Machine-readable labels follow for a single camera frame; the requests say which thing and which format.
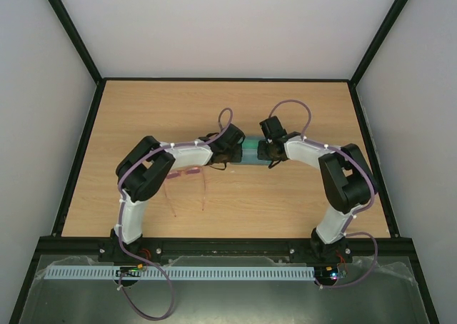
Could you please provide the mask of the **pink translucent sunglasses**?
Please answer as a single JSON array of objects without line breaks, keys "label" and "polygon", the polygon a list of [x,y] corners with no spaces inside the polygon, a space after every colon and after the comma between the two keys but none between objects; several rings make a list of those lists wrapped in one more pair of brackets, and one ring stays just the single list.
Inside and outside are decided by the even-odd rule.
[{"label": "pink translucent sunglasses", "polygon": [[203,167],[193,166],[185,169],[175,169],[170,172],[163,186],[167,206],[174,218],[177,218],[176,204],[181,207],[181,201],[196,201],[200,198],[201,210],[206,206],[206,175]]}]

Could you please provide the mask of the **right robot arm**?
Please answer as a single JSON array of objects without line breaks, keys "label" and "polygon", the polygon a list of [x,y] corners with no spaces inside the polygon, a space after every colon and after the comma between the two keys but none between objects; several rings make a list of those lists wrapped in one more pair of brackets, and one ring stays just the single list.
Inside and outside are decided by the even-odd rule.
[{"label": "right robot arm", "polygon": [[264,139],[257,157],[273,168],[283,161],[298,161],[321,173],[328,208],[311,232],[310,250],[319,262],[334,262],[346,252],[346,229],[377,194],[373,174],[356,144],[337,147],[313,141],[298,132],[287,133],[277,116],[260,122]]}]

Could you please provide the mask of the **grey glasses case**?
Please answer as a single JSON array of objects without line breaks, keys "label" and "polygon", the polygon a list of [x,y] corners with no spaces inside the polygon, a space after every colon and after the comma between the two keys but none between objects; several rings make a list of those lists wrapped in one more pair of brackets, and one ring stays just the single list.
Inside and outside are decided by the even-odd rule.
[{"label": "grey glasses case", "polygon": [[271,161],[258,158],[258,144],[263,140],[260,136],[247,136],[242,143],[238,143],[234,155],[229,163],[250,166],[268,166]]}]

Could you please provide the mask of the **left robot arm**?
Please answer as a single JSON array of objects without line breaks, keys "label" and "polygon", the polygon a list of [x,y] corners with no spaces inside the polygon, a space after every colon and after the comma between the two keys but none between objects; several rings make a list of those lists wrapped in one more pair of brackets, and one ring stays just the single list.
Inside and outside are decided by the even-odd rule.
[{"label": "left robot arm", "polygon": [[239,162],[245,138],[243,131],[233,124],[219,133],[183,143],[165,143],[153,136],[144,137],[116,168],[120,209],[111,231],[112,244],[103,254],[104,259],[114,263],[151,260],[148,253],[139,255],[148,201],[171,172]]}]

